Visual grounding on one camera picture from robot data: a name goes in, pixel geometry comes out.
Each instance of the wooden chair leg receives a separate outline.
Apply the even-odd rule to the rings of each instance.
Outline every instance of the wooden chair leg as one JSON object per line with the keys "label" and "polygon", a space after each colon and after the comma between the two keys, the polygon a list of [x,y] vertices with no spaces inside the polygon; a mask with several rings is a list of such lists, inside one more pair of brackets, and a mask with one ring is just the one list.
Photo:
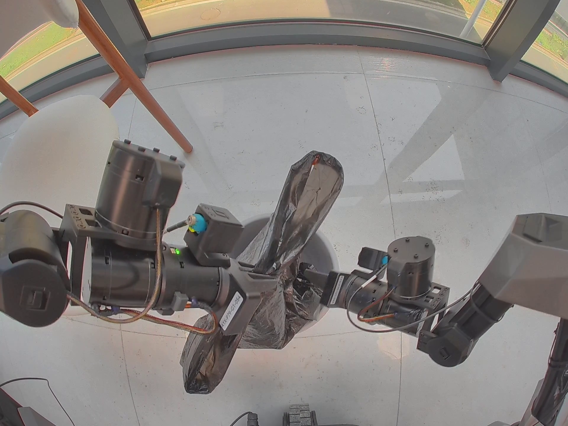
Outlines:
{"label": "wooden chair leg", "polygon": [[154,116],[167,133],[178,143],[186,153],[191,153],[193,147],[183,133],[166,114],[156,99],[144,86],[140,78],[124,60],[116,46],[112,43],[101,26],[97,23],[89,9],[82,0],[75,0],[79,8],[79,28],[87,37],[95,49],[107,61],[118,77],[132,90],[132,93],[145,105],[146,109]]}
{"label": "wooden chair leg", "polygon": [[108,90],[103,93],[101,101],[111,107],[126,90],[128,90],[128,84],[119,77]]}
{"label": "wooden chair leg", "polygon": [[0,75],[0,93],[7,97],[12,103],[16,104],[28,117],[31,117],[38,111],[31,102],[22,96],[22,94],[12,87],[6,79]]}

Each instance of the garbage bag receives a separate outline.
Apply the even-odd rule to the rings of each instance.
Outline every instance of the garbage bag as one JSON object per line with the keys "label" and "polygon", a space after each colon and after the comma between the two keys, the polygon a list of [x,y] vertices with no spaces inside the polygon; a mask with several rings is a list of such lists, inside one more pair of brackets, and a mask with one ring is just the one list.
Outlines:
{"label": "garbage bag", "polygon": [[[262,295],[241,333],[189,334],[180,359],[188,393],[211,393],[237,348],[282,349],[306,324],[321,316],[322,291],[302,276],[309,266],[302,261],[302,250],[339,196],[343,180],[341,164],[322,152],[312,151],[290,167],[276,210],[238,256],[239,261],[254,265],[254,272],[277,277],[278,284]],[[201,317],[195,326],[209,328],[212,319]]]}

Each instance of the white chair cushion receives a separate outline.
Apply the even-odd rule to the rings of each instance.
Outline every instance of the white chair cushion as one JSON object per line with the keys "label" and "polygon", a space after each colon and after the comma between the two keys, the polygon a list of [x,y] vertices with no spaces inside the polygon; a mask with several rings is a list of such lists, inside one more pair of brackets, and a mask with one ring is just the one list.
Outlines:
{"label": "white chair cushion", "polygon": [[34,201],[61,214],[66,203],[94,207],[117,138],[117,121],[96,96],[73,96],[39,110],[20,127],[0,164],[0,206]]}
{"label": "white chair cushion", "polygon": [[49,21],[77,28],[75,0],[0,0],[0,57],[20,38]]}

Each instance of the wheel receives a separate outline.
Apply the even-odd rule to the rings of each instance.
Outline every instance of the wheel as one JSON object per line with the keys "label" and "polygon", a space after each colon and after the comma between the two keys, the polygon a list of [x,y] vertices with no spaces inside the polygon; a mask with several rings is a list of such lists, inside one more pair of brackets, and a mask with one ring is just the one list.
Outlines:
{"label": "wheel", "polygon": [[317,426],[315,410],[309,410],[309,404],[291,404],[288,413],[284,413],[283,426]]}

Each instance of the white label sticker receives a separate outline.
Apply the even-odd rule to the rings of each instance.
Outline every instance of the white label sticker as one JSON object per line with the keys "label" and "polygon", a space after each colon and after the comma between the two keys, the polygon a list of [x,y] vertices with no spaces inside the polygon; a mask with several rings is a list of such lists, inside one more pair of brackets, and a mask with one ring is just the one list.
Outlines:
{"label": "white label sticker", "polygon": [[223,330],[227,329],[242,302],[243,296],[239,292],[235,292],[233,299],[231,300],[229,306],[227,307],[227,310],[225,311],[225,314],[223,314],[223,317],[221,317],[221,320],[219,321],[219,325],[221,325],[221,328]]}
{"label": "white label sticker", "polygon": [[335,290],[333,291],[333,295],[331,296],[330,304],[335,304],[335,302],[337,301],[337,297],[339,296],[339,291],[341,290],[341,285],[343,284],[343,278],[345,278],[345,276],[342,274],[337,279],[337,284],[335,285]]}

